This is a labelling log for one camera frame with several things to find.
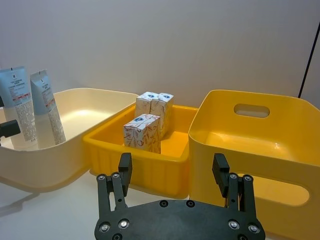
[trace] screw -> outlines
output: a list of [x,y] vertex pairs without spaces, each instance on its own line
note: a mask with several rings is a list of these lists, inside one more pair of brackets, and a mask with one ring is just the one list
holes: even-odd
[[230,178],[236,179],[236,178],[237,178],[237,175],[235,175],[234,173],[231,173],[231,174],[230,174]]
[[129,221],[127,219],[122,219],[119,222],[119,228],[120,229],[126,229],[127,227],[129,227]]
[[244,179],[247,180],[247,181],[251,181],[251,180],[252,180],[252,177],[250,177],[250,176],[244,176]]
[[249,230],[250,230],[250,232],[252,232],[252,233],[254,233],[254,234],[257,234],[257,233],[259,233],[260,232],[260,230],[259,230],[259,228],[256,226],[256,225],[249,225]]
[[103,179],[105,179],[105,178],[106,178],[105,175],[99,175],[99,176],[98,176],[98,179],[99,179],[99,180],[103,180]]
[[110,229],[110,226],[106,223],[104,223],[100,226],[100,232],[102,232],[102,233],[108,232],[109,229]]
[[237,222],[234,221],[234,220],[230,220],[228,224],[229,224],[229,227],[232,228],[232,229],[234,229],[234,230],[240,228],[239,223],[237,223]]

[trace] plastic container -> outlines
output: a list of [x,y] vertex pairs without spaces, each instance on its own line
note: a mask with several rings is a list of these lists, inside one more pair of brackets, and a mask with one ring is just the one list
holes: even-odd
[[211,91],[190,130],[190,198],[223,205],[212,173],[214,153],[230,171],[254,177],[264,229],[292,239],[320,239],[320,111],[295,97]]
[[132,154],[131,184],[139,190],[172,198],[189,193],[188,130],[197,108],[174,105],[161,154],[124,146],[123,125],[135,117],[135,106],[108,119],[83,138],[85,158],[95,175],[118,171],[122,153]]
[[[1,138],[0,182],[28,192],[48,192],[65,186],[90,169],[82,137],[92,127],[133,105],[136,94],[76,88],[54,94],[66,141],[41,150],[14,150]],[[5,122],[0,108],[0,123]]]

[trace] white wall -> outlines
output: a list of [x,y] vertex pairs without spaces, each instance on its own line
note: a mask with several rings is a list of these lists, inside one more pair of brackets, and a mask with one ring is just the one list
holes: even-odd
[[48,69],[56,92],[297,96],[319,13],[319,0],[1,0],[0,65]]
[[301,98],[320,109],[320,38],[315,46]]

